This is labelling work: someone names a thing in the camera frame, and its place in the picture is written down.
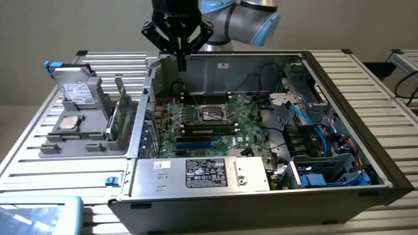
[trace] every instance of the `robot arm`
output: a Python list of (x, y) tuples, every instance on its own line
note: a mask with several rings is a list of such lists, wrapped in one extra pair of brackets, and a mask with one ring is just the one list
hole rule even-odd
[[(201, 9), (211, 23), (201, 21), (198, 0), (152, 0), (152, 21), (141, 32), (162, 53), (176, 56), (178, 71), (185, 71), (185, 55), (197, 52), (204, 43), (207, 51), (231, 50), (231, 40), (261, 46), (277, 26), (272, 0), (240, 0), (239, 4), (236, 0), (201, 0)], [(200, 34), (188, 41), (197, 26)]]
[(276, 9), (273, 0), (201, 0), (202, 19), (213, 25), (202, 50), (232, 50), (231, 40), (263, 46), (279, 23)]
[[(200, 34), (189, 42), (197, 26)], [(152, 21), (145, 22), (141, 32), (161, 52), (176, 56), (178, 71), (185, 71), (184, 56), (197, 52), (213, 34), (211, 24), (201, 21), (197, 0), (152, 0)]]

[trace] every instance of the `motherboard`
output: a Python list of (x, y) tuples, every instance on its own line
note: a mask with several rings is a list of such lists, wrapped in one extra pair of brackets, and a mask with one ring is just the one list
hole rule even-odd
[(267, 158), (271, 155), (267, 132), (248, 118), (256, 110), (251, 97), (239, 94), (224, 100), (192, 99), (196, 102), (172, 98), (154, 108), (158, 157), (252, 155)]

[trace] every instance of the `screen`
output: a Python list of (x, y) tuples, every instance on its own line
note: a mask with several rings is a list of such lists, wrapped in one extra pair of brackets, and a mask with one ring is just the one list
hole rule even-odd
[(0, 230), (8, 235), (49, 235), (64, 205), (0, 204)]

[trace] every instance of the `side panel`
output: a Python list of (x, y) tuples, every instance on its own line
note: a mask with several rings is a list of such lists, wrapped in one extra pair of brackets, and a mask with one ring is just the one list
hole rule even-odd
[(344, 223), (373, 206), (389, 189), (109, 203), (136, 235)]
[(328, 93), (331, 100), (329, 103), (336, 106), (340, 110), (361, 144), (364, 145), (371, 157), (376, 161), (384, 175), (387, 176), (389, 182), (396, 188), (395, 194), (391, 198), (387, 198), (384, 201), (380, 202), (379, 205), (388, 205), (395, 200), (397, 200), (401, 196), (404, 196), (408, 192), (413, 190), (411, 183), (408, 182), (407, 178), (401, 174), (399, 167), (393, 163), (392, 159), (389, 158), (387, 152), (384, 151), (380, 143), (377, 142), (376, 138), (371, 134), (364, 122), (359, 118), (353, 108), (351, 107), (347, 99), (341, 95), (340, 91), (336, 88), (336, 85), (331, 81), (324, 69), (319, 65), (315, 57), (312, 56), (311, 52), (305, 51), (303, 56), (311, 66), (319, 82), (324, 88), (323, 92)]

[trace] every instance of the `green circuit board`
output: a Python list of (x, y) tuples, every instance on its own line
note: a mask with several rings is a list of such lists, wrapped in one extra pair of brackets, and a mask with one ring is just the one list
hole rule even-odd
[(176, 138), (181, 136), (180, 134), (180, 124), (193, 124), (198, 125), (202, 123), (224, 123), (220, 120), (204, 121), (201, 120), (201, 115), (198, 115), (198, 107), (196, 105), (184, 105), (176, 99), (162, 104), (158, 107), (158, 158), (174, 158), (174, 157), (209, 157), (209, 156), (237, 156), (239, 152), (251, 147), (255, 156), (267, 157), (271, 151), (263, 149), (256, 140), (260, 140), (265, 131), (263, 128), (255, 125), (255, 123), (248, 119), (248, 114), (251, 112), (251, 107), (253, 103), (244, 104), (239, 100), (237, 96), (225, 104), (228, 122), (237, 123), (237, 132), (235, 135), (216, 136), (213, 137), (213, 148), (208, 149), (181, 149), (185, 151), (185, 155), (177, 156), (176, 151)]

